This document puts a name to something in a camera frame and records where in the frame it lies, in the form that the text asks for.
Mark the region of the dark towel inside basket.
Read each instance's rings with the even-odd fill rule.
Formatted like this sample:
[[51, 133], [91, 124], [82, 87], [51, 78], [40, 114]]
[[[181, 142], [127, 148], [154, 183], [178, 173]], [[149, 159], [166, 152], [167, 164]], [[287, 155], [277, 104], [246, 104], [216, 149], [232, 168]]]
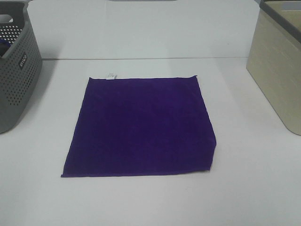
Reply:
[[11, 44], [6, 41], [1, 39], [0, 40], [0, 56], [4, 56], [4, 54], [7, 52], [7, 50], [10, 48]]

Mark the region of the purple towel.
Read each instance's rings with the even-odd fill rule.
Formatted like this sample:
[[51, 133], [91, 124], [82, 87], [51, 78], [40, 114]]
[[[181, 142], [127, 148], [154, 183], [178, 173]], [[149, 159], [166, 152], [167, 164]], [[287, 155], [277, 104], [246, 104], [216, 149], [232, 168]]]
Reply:
[[62, 177], [208, 171], [215, 148], [196, 76], [90, 78]]

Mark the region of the grey perforated laundry basket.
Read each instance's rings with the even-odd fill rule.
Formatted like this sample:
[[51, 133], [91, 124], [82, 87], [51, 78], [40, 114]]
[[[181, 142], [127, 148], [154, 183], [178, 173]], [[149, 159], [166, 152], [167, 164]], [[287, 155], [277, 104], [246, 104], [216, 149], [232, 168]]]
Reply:
[[21, 117], [37, 84], [42, 58], [27, 11], [26, 1], [2, 0], [0, 39], [11, 46], [0, 57], [0, 131], [11, 130]]

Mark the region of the beige storage bin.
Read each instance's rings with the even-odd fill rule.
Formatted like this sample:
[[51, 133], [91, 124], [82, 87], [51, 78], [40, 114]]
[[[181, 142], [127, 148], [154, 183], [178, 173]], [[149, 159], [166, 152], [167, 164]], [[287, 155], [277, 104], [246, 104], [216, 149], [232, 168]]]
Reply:
[[301, 133], [301, 2], [262, 0], [246, 68], [285, 127]]

